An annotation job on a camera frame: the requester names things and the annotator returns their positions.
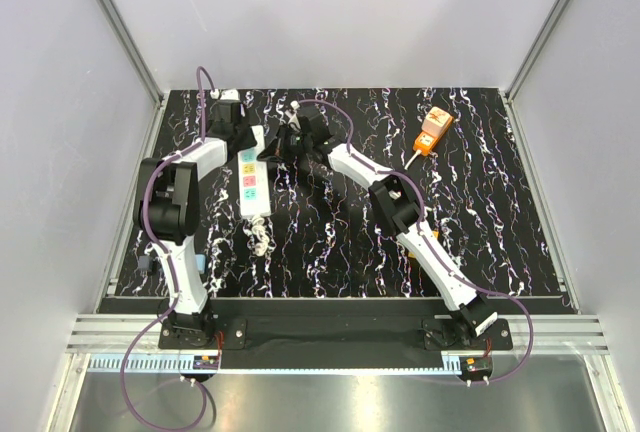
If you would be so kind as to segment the white multi-socket power strip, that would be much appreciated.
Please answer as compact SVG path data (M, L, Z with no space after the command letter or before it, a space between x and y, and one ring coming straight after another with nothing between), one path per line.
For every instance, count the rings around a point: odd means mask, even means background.
M268 217L271 214L268 167L258 160L265 149L264 128L261 125L251 127L256 145L243 150L238 155L239 204L244 219Z

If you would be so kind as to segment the light blue charger plug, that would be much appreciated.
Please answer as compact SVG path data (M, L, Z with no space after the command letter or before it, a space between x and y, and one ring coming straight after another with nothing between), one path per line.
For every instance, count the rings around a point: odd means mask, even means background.
M197 254L195 256L196 258L196 265L197 265L197 269L200 275L203 275L206 273L206 256L204 254Z

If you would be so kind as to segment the teal usb charger plug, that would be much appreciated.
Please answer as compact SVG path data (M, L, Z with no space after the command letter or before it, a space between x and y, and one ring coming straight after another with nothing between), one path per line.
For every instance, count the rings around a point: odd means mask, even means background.
M142 255L138 257L137 269L143 274L149 274L153 268L153 259L150 256Z

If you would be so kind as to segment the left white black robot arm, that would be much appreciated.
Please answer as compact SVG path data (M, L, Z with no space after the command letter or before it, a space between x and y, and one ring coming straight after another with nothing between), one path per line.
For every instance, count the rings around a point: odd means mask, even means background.
M196 348L208 346L216 334L194 245L199 182L256 145L239 92L228 89L207 116L204 138L166 158L145 158L139 166L133 220L151 241L169 287L169 310L162 318Z

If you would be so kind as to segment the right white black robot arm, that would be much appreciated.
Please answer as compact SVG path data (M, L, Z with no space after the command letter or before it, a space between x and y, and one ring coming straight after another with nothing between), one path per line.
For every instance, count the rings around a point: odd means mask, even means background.
M383 235L413 254L436 286L454 320L454 336L466 348L476 348L490 335L498 318L487 294L462 274L439 244L425 215L422 193L403 172L384 167L332 134L319 108L343 110L323 100L290 103L288 121L258 155L262 162L294 164L301 158L323 165L367 190L376 224Z

